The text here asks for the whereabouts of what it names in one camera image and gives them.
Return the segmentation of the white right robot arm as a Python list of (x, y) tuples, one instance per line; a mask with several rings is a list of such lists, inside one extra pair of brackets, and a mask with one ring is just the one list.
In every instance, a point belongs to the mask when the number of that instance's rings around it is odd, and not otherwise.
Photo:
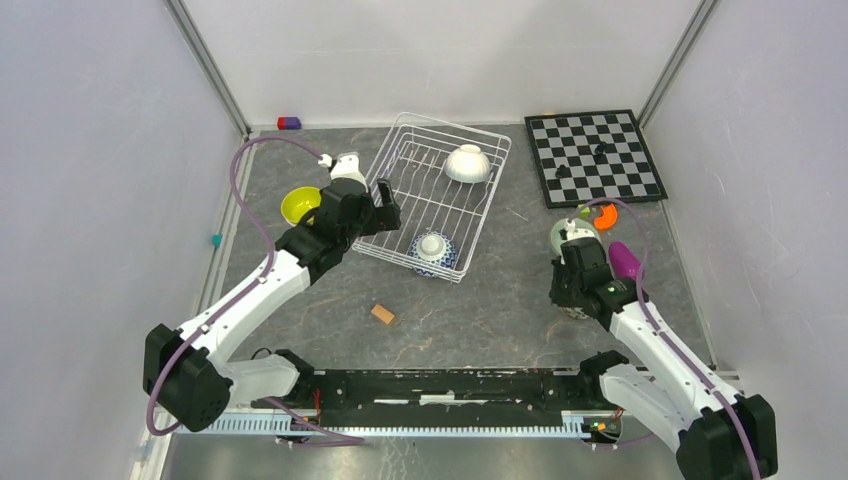
[(617, 278), (594, 236), (562, 240), (549, 296), (568, 314), (597, 321), (649, 370), (610, 350), (581, 362), (577, 392), (642, 423), (674, 454), (686, 479), (765, 479), (779, 470), (776, 416), (707, 367), (632, 278)]

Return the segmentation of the red floral patterned bowl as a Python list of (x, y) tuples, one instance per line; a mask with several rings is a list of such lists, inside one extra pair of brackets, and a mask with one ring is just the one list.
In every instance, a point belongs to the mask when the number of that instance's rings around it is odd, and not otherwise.
[(560, 308), (566, 315), (576, 320), (593, 320), (594, 317), (591, 315), (592, 311), (586, 311), (585, 304), (583, 302), (565, 302), (565, 303), (557, 303), (556, 306)]

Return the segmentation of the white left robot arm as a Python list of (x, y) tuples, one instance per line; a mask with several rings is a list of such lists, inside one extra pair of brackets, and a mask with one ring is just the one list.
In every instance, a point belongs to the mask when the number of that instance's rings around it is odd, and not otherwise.
[(230, 358), (272, 313), (338, 265), (358, 238), (400, 227), (390, 182), (378, 179), (375, 191), (378, 198), (356, 180), (331, 181), (320, 191), (319, 206), (272, 243), (255, 272), (194, 319), (178, 328), (159, 324), (147, 334), (142, 386), (152, 434), (172, 431), (156, 426), (157, 406), (178, 427), (200, 432), (237, 404), (276, 397), (297, 408), (312, 399), (313, 379), (292, 360), (277, 354)]

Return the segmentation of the pale green ceramic bowl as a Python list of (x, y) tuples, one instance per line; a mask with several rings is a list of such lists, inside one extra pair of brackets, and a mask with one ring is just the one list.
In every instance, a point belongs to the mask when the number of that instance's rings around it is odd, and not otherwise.
[(550, 230), (550, 244), (555, 255), (561, 254), (561, 245), (570, 240), (592, 237), (600, 239), (599, 232), (594, 226), (581, 218), (569, 220), (563, 218), (557, 221)]

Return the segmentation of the blue white patterned bowl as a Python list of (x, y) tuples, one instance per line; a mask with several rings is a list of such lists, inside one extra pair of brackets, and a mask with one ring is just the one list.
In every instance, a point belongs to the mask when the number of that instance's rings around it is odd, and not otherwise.
[(408, 255), (431, 265), (453, 269), (458, 252), (453, 241), (439, 231), (429, 231), (418, 235), (408, 249)]

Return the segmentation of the yellow bowl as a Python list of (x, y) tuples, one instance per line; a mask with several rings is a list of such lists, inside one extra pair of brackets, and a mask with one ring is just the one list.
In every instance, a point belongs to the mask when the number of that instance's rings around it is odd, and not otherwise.
[(312, 209), (320, 206), (321, 190), (314, 186), (301, 186), (290, 191), (280, 204), (280, 213), (289, 225), (298, 222)]

